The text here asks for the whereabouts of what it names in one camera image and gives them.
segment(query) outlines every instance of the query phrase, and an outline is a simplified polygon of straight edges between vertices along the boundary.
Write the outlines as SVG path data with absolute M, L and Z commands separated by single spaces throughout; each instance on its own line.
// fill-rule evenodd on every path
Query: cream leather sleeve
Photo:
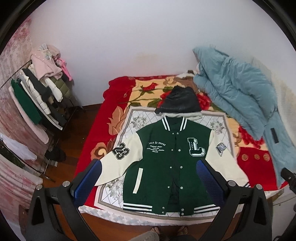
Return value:
M 142 158 L 143 146 L 138 134 L 135 133 L 101 159 L 102 173 L 95 186 L 121 177 L 133 162 Z
M 212 130 L 209 139 L 209 149 L 205 157 L 206 161 L 215 171 L 220 172 L 226 181 L 233 180 L 239 186 L 244 186 L 249 182 L 247 175 L 239 167 L 227 148 L 223 150 L 220 156 L 219 151 L 216 149 L 220 143 L 221 141 L 216 132 Z

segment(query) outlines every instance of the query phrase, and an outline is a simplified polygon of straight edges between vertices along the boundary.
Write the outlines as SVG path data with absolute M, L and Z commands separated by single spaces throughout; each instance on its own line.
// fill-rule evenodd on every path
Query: wooden floor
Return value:
M 77 161 L 82 151 L 83 144 L 99 108 L 100 104 L 91 105 L 85 107 L 85 112 L 83 112 L 83 110 L 81 109 L 78 109 L 74 113 L 70 122 L 63 131 L 58 143 L 58 145 L 66 153 L 67 159 L 65 162 L 59 163 L 57 167 L 50 166 L 48 168 L 46 174 L 50 178 L 54 179 L 56 182 L 53 183 L 44 179 L 45 187 L 59 186 L 63 183 L 63 181 L 73 179 Z M 58 205 L 56 206 L 56 211 L 61 225 L 65 231 L 65 234 L 72 240 L 76 240 Z M 82 216 L 101 241 L 128 241 L 131 238 L 151 229 L 151 226 L 128 226 L 118 223 L 112 223 L 110 221 L 106 221 L 104 219 L 89 214 L 82 214 Z M 225 238 L 228 238 L 231 235 L 233 229 L 235 228 L 237 220 L 238 216 L 234 218 L 230 228 L 225 235 Z M 189 234 L 193 235 L 196 239 L 199 239 L 205 232 L 205 230 L 209 227 L 209 225 L 210 223 L 191 225 L 188 227 Z M 161 227 L 161 230 L 166 235 L 171 236 L 177 233 L 178 227 L 164 226 Z

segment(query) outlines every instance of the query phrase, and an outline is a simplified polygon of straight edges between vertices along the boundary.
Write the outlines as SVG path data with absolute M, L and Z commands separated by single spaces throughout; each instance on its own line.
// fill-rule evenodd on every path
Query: jacket pocket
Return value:
M 141 179 L 142 179 L 142 174 L 143 174 L 143 168 L 139 168 L 138 171 L 138 176 L 137 176 L 137 180 L 136 180 L 136 185 L 135 188 L 133 189 L 133 193 L 136 194 L 138 192 L 140 183 L 141 183 Z

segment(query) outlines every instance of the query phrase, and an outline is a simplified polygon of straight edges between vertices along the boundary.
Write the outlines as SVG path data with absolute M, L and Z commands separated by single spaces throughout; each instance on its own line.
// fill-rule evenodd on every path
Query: green varsity jacket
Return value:
M 138 130 L 101 159 L 96 185 L 126 172 L 123 209 L 181 216 L 218 210 L 196 174 L 205 158 L 226 180 L 248 183 L 246 174 L 214 130 L 186 118 L 164 117 Z

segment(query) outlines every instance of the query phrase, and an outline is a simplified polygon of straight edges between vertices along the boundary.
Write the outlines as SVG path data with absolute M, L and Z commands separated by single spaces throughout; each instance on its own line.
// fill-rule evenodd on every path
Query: light blue puffer jacket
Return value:
M 236 119 L 255 139 L 262 136 L 275 168 L 278 187 L 281 170 L 296 171 L 296 149 L 277 111 L 276 92 L 262 72 L 213 48 L 196 47 L 200 74 L 194 82 L 211 100 Z M 274 128 L 278 142 L 271 129 Z

